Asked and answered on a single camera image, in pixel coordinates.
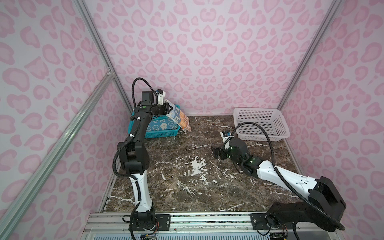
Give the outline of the teal bunny towel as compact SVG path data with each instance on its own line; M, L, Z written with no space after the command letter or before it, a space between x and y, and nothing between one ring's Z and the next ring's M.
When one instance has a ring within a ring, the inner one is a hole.
M179 126L167 116L153 118L147 127L147 132L176 130Z

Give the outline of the grey patterned towel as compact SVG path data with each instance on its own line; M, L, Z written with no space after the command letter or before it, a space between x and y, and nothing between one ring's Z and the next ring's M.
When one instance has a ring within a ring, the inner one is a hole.
M166 100L166 103L168 103L169 107L172 108L170 112L167 114L167 117L172 119L181 129L186 132L191 132L192 128L190 126L190 119L187 117L187 115L181 110L180 107L173 104L169 100Z

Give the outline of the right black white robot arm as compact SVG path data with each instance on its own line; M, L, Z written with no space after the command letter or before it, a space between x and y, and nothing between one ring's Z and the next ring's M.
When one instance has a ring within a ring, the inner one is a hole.
M330 179L315 179L278 167L252 155L246 143L235 137L225 138L221 147L211 150L215 159L231 160L247 176L278 185L300 199L297 203L273 203L264 220L270 228L303 222L315 224L327 232L345 230L341 219L346 203Z

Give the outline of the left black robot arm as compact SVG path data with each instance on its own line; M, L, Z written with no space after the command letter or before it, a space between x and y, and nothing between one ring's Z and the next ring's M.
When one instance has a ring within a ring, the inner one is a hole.
M145 147L145 136L153 117L164 116L173 110L164 102L163 90L142 92L142 101L130 118L131 130L124 142L118 143L113 159L113 172L119 178L129 178L134 191L135 207L130 215L130 231L156 229L156 213L150 197L147 173L150 156Z

